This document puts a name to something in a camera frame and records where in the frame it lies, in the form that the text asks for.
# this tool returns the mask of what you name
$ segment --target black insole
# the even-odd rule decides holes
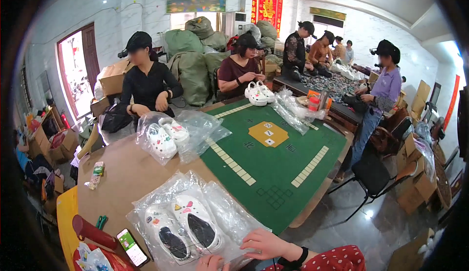
[[[212,244],[215,239],[215,231],[207,222],[192,214],[187,216],[187,221],[190,230],[205,248]]]
[[[179,259],[187,257],[186,245],[180,238],[175,236],[168,227],[163,227],[159,232],[160,239],[169,251]]]

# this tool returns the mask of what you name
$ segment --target black top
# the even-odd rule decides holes
[[[172,98],[182,95],[181,84],[163,63],[154,62],[148,75],[145,75],[137,66],[134,66],[124,76],[121,102],[129,105],[130,98],[134,95],[135,104],[142,104],[151,111],[156,111],[156,98],[166,90],[163,81],[173,92]]]
[[[306,53],[304,51],[304,40],[298,32],[290,34],[285,40],[285,48],[283,50],[283,66],[292,69],[294,66],[303,73],[304,64],[306,63]]]

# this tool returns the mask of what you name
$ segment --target maroon shirt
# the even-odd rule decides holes
[[[218,79],[224,81],[232,81],[249,72],[253,72],[256,74],[260,73],[259,66],[257,65],[257,61],[255,59],[249,59],[246,66],[241,66],[234,60],[232,60],[231,57],[228,57],[221,62],[221,66],[218,72]],[[248,85],[249,82],[246,81],[231,91],[228,91],[226,93],[220,93],[218,101],[223,101],[226,99],[244,95],[244,90],[248,87]]]

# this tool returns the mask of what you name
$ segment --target white clog pair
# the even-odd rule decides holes
[[[253,81],[250,82],[248,87],[244,90],[244,96],[255,106],[265,106],[267,103],[272,103],[274,100],[273,92],[260,80],[257,81],[257,83]]]
[[[154,153],[166,159],[176,154],[176,145],[184,145],[189,141],[189,133],[175,120],[167,117],[149,125],[147,139]]]
[[[171,218],[168,210],[158,209],[158,205],[149,206],[145,211],[148,234],[170,256],[183,262],[194,257],[197,251],[207,255],[216,253],[223,247],[219,228],[196,198],[179,195],[176,203],[171,204],[170,210],[179,223]]]

